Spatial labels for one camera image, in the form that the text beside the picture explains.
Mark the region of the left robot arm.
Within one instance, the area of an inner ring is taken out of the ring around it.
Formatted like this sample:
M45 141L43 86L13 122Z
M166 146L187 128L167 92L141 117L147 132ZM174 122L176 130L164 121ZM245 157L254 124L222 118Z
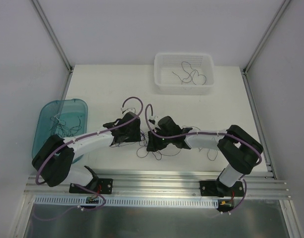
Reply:
M89 166L76 167L73 161L99 148L141 140L141 120L133 112L105 123L99 130L77 137L50 136L32 161L36 169L36 184L55 187L69 183L87 193L99 191L97 174Z

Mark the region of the teal transparent plastic bin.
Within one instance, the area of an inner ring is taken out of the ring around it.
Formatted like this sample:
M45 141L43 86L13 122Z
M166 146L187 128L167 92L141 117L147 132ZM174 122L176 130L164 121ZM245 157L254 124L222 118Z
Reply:
M55 100L40 111L32 157L35 157L46 140L52 135L61 138L75 137L87 132L88 106L81 99Z

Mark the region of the right aluminium frame post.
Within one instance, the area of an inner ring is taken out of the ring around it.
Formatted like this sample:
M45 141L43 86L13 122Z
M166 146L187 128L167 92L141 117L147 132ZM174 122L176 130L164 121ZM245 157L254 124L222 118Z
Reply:
M281 2L279 8L275 12L269 25L267 26L267 29L265 30L263 36L261 37L258 45L256 46L253 54L251 55L248 63L246 64L246 66L243 69L243 74L245 76L247 76L249 70L251 69L251 67L253 66L255 61L257 60L258 56L260 55L260 53L262 52L263 48L265 47L267 41L269 40L271 34L274 32L275 28L277 27L278 23L280 22L280 20L282 19L283 15L288 10L288 8L292 2L293 2L292 0L283 0Z

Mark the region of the white perforated plastic basket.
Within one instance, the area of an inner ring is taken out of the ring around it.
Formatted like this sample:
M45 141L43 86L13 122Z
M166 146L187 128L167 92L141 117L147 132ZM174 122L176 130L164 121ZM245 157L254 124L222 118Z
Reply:
M154 83L163 94L206 95L215 84L213 59L201 53L158 53Z

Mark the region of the aluminium frame post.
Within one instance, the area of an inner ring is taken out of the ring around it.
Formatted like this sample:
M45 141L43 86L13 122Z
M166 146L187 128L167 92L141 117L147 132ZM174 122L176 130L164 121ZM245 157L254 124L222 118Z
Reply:
M262 52L263 48L265 47L267 41L269 40L271 34L274 32L275 28L277 27L278 23L280 22L280 20L282 19L283 15L288 10L288 8L292 2L293 2L292 0L283 0L281 2L279 8L275 12L269 25L267 26L267 29L265 30L263 36L261 37L258 45L256 46L253 54L251 55L248 63L246 64L246 66L243 69L243 74L245 76L247 76L249 70L251 69L251 67L253 66L255 61L257 60L258 56L260 55L260 53Z
M65 65L65 68L67 69L67 71L70 73L73 70L73 66L71 65L71 63L69 62L68 57L66 56L66 53L64 52L60 41L57 38L56 33L54 32L54 29L50 23L50 21L48 20L48 17L45 13L45 11L43 10L43 7L40 3L39 0L30 0L30 3L32 4L34 10L36 11L39 19L41 20L47 34L49 35L57 53L59 54L59 57L61 58L63 64Z

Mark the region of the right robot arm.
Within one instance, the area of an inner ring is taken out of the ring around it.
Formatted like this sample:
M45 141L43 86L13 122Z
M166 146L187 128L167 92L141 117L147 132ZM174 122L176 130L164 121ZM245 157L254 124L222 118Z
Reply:
M170 116L146 118L147 151L155 152L172 144L179 149L208 149L221 152L228 165L213 185L205 188L212 196L224 197L233 191L234 184L262 161L263 146L237 125L222 131L203 131L192 127L181 128Z

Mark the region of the aluminium mounting rail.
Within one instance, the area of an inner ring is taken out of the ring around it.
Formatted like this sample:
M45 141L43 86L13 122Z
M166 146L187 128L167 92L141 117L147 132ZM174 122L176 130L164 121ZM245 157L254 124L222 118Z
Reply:
M214 180L218 172L170 172L96 170L100 178L113 179L113 196L130 197L200 197L201 180ZM285 180L271 172L252 172L245 176L247 199L291 200Z

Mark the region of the left aluminium frame post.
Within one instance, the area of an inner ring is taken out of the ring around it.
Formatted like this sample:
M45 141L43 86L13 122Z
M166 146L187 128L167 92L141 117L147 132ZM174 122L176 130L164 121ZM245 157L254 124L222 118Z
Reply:
M32 4L34 10L36 11L39 19L41 20L47 34L49 35L57 53L59 54L59 57L61 58L63 64L65 65L65 68L67 69L67 71L70 73L73 70L73 66L71 65L71 63L69 62L68 57L66 56L66 53L64 52L60 41L57 38L56 33L54 32L54 29L50 23L50 21L48 20L48 17L45 13L45 11L43 10L43 7L40 3L39 0L30 0L30 3Z

